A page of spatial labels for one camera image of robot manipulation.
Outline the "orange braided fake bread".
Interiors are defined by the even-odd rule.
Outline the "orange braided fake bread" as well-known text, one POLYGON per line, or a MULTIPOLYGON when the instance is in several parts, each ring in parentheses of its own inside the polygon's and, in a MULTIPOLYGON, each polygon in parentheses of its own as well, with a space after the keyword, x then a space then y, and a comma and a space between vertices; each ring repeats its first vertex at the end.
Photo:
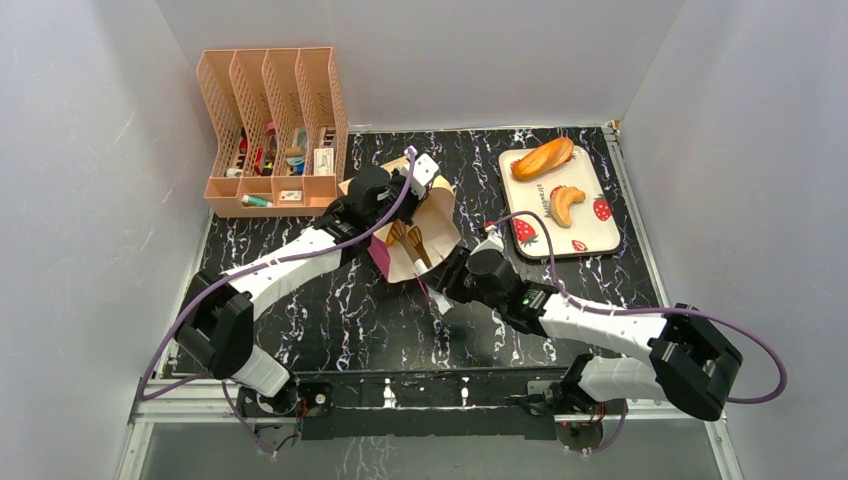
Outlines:
POLYGON ((395 220, 388 231, 386 236, 385 245, 387 248, 392 247, 395 244, 401 245, 403 248, 408 246, 408 226, 400 219, 395 220))

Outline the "pink and tan paper bag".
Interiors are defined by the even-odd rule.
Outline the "pink and tan paper bag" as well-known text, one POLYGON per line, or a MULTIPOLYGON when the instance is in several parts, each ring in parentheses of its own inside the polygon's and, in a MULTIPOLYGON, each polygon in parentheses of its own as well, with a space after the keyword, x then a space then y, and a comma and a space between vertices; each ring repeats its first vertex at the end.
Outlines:
MULTIPOLYGON (((453 222, 454 207, 453 187, 439 175, 429 195, 412 216, 412 224, 407 225, 408 230, 415 226, 421 230, 423 244, 432 263, 429 271, 445 260, 460 242, 460 233, 453 222)), ((418 276, 413 265, 417 256, 409 242, 406 248, 399 244, 386 247, 385 240, 390 226, 384 225, 360 244, 366 248, 387 282, 412 280, 418 276)))

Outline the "metal tongs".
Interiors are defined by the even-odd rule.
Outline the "metal tongs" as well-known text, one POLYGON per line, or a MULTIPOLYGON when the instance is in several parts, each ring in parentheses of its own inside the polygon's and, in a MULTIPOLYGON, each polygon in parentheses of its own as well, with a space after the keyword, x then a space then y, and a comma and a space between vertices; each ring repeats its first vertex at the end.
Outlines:
MULTIPOLYGON (((432 263, 423 244, 423 236, 420 228, 418 226, 410 228, 406 233, 406 238, 417 256, 417 259, 413 261, 413 265, 416 269, 416 273, 419 277, 421 277, 429 271, 432 267, 432 263)), ((440 314, 445 314, 453 308, 451 302, 443 294, 436 292, 433 288, 427 287, 426 293, 440 314)))

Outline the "tan fake croissant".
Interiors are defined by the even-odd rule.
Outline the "tan fake croissant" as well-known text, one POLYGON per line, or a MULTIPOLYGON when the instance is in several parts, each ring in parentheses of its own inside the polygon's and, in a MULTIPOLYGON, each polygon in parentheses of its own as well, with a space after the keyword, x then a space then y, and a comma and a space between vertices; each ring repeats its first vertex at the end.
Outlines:
POLYGON ((551 191, 549 200, 551 217, 559 226, 570 228, 573 224, 571 207, 584 202, 586 193, 573 186, 557 186, 551 191))

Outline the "long orange fake baguette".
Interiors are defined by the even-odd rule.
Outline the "long orange fake baguette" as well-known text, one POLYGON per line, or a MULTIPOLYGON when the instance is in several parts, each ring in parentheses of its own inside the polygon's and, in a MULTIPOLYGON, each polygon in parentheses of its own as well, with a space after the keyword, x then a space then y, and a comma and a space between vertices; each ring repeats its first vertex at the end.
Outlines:
POLYGON ((510 166, 512 176, 522 182, 540 177, 570 161, 574 147, 574 142, 567 137, 547 142, 513 162, 510 166))

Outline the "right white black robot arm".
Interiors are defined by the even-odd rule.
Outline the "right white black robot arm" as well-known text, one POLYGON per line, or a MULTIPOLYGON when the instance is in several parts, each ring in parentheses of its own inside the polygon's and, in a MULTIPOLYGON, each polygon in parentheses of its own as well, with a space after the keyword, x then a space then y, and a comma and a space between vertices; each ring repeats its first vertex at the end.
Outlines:
POLYGON ((565 374, 557 395, 577 414, 610 400, 654 400, 716 421, 743 363, 739 350, 696 310, 638 313, 572 300, 552 285, 522 278, 498 250, 458 247, 424 282, 449 300, 490 308, 520 333, 616 352, 614 358, 584 354, 565 374))

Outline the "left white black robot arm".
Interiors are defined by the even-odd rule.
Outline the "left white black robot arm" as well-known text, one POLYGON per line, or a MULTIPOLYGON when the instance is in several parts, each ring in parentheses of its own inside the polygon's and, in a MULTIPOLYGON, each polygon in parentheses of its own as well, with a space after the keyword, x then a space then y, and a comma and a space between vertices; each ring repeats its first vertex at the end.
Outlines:
POLYGON ((255 320, 291 291, 352 261, 382 226, 410 221, 439 173, 425 156, 392 171, 362 168, 346 193, 283 247, 224 273, 196 273, 174 340, 212 378, 237 383, 275 416, 290 414, 300 401, 299 379, 256 344, 255 320))

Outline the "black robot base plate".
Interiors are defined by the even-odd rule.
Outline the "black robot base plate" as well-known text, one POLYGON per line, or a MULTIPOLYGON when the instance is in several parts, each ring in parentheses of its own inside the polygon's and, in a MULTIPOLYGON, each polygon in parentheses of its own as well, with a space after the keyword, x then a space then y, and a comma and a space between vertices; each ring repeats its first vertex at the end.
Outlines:
POLYGON ((305 372, 299 407, 286 413, 263 411, 246 393, 236 398, 239 413, 263 433, 301 426, 306 441, 348 437, 522 436, 564 439, 566 424, 617 420, 622 401, 584 411, 554 406, 549 388, 562 368, 493 368, 305 372))

